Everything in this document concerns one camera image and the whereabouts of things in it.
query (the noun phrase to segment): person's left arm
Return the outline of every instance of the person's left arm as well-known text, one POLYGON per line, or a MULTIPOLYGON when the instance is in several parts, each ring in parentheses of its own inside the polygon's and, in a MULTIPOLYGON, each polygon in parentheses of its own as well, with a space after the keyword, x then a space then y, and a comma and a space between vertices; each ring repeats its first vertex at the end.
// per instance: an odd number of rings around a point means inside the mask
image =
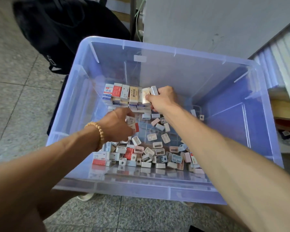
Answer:
MULTIPOLYGON (((98 124, 104 141, 126 141, 133 130, 125 122, 129 108, 108 113, 98 124)), ((17 223, 65 175, 98 148, 100 132, 87 126, 50 146, 0 165, 0 226, 17 223)))

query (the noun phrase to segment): person's right arm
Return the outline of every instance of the person's right arm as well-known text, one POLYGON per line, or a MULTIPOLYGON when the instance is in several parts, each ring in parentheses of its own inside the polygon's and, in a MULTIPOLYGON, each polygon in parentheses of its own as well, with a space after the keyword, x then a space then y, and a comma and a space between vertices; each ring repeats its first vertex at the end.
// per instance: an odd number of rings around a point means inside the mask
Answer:
POLYGON ((172 87, 147 95, 188 145, 198 164, 252 231, 290 232, 290 175, 251 149, 209 128, 176 104, 172 87))

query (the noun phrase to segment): black backpack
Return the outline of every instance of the black backpack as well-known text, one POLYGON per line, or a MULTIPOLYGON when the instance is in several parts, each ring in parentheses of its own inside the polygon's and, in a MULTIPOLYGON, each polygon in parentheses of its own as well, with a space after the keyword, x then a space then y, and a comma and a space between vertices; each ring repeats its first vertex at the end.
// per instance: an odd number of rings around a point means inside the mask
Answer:
POLYGON ((57 74, 69 74, 82 39, 130 39, 124 24, 103 4, 91 0, 20 0, 13 13, 23 35, 57 74))

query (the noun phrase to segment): hand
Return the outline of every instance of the hand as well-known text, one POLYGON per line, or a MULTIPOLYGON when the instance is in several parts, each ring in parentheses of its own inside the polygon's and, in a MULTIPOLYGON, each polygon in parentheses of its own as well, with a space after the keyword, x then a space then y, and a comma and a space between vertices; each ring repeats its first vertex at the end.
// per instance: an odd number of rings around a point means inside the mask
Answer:
POLYGON ((127 141, 128 136, 134 134, 134 130, 125 122, 126 116, 134 117, 134 113, 129 108, 116 108, 98 122, 105 142, 127 141))
POLYGON ((159 95, 146 95, 146 100, 151 102, 151 109, 155 112, 165 112, 168 107, 177 105, 177 95, 173 87, 165 86, 158 89, 159 95))

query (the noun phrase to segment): person's left hand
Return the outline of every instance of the person's left hand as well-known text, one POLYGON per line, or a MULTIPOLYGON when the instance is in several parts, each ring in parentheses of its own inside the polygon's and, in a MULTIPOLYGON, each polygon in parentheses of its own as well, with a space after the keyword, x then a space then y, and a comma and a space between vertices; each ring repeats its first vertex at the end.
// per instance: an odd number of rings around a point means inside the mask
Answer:
POLYGON ((134 113, 129 108, 116 108, 98 122, 105 142, 127 141, 134 134, 134 130, 125 122, 126 116, 134 117, 134 113))

